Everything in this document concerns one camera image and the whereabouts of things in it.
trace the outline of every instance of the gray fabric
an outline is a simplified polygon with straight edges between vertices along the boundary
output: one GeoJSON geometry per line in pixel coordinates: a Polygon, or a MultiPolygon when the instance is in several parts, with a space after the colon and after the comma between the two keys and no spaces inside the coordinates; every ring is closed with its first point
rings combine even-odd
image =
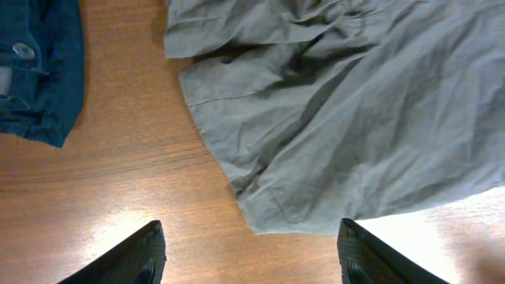
{"type": "Polygon", "coordinates": [[[13,69],[7,66],[0,66],[0,95],[7,95],[13,76],[13,69]]]}
{"type": "Polygon", "coordinates": [[[505,1],[172,0],[166,55],[259,234],[503,185],[505,1]],[[248,47],[247,50],[237,47],[248,47]]]}

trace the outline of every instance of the black object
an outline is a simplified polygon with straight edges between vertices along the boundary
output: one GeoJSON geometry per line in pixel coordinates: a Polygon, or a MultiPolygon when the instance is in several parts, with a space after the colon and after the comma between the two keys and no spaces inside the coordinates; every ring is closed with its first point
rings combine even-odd
{"type": "Polygon", "coordinates": [[[161,222],[151,221],[59,284],[159,284],[165,262],[161,222]]]}
{"type": "Polygon", "coordinates": [[[447,284],[351,219],[340,222],[337,247],[344,284],[447,284]]]}

